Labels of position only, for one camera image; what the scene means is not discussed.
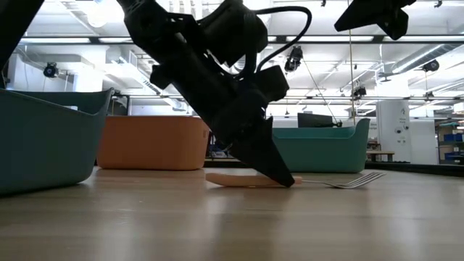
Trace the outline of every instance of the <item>black monitor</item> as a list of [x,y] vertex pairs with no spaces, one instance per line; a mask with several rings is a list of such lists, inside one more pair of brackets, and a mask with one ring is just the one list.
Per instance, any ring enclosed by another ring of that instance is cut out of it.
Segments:
[[332,116],[309,113],[298,114],[298,128],[327,128],[333,126]]

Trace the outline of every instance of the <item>handle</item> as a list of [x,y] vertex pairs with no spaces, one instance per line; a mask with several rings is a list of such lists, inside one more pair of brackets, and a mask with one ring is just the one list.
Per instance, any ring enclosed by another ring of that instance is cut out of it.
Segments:
[[[302,183],[302,177],[293,177],[295,184]],[[228,186],[228,187],[270,187],[270,186],[281,186],[281,184],[271,180],[266,176],[261,175],[227,175],[219,173],[207,173],[206,181],[211,183]]]

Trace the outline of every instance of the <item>orange object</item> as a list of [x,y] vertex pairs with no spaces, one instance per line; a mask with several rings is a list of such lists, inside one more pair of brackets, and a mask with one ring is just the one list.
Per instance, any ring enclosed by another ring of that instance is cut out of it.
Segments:
[[[302,183],[302,177],[293,177],[295,184]],[[207,173],[206,181],[211,183],[229,186],[229,187],[268,187],[268,186],[281,186],[281,184],[271,180],[270,178],[262,175],[226,175],[219,173]]]
[[96,161],[111,169],[196,170],[208,133],[197,117],[109,116]]

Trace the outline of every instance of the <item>orange bin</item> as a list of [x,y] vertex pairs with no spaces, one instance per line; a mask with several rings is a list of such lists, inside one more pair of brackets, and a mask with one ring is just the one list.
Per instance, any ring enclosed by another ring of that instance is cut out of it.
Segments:
[[110,116],[96,161],[109,169],[196,170],[204,164],[208,133],[197,117]]

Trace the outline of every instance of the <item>black cable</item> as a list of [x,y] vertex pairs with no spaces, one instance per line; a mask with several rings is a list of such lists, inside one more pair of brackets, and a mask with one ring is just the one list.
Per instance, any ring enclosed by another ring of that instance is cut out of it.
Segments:
[[303,30],[299,33],[299,35],[295,37],[295,39],[293,39],[292,41],[288,42],[286,45],[282,46],[281,48],[277,49],[275,52],[269,54],[266,58],[264,58],[257,66],[256,71],[259,72],[261,71],[262,66],[266,62],[269,62],[269,60],[274,58],[277,54],[280,54],[282,51],[285,51],[287,48],[294,45],[299,39],[301,39],[301,37],[306,33],[307,29],[311,25],[312,14],[311,11],[306,7],[272,7],[267,9],[254,10],[253,12],[256,15],[267,15],[276,12],[304,12],[307,15],[306,25],[304,25]]

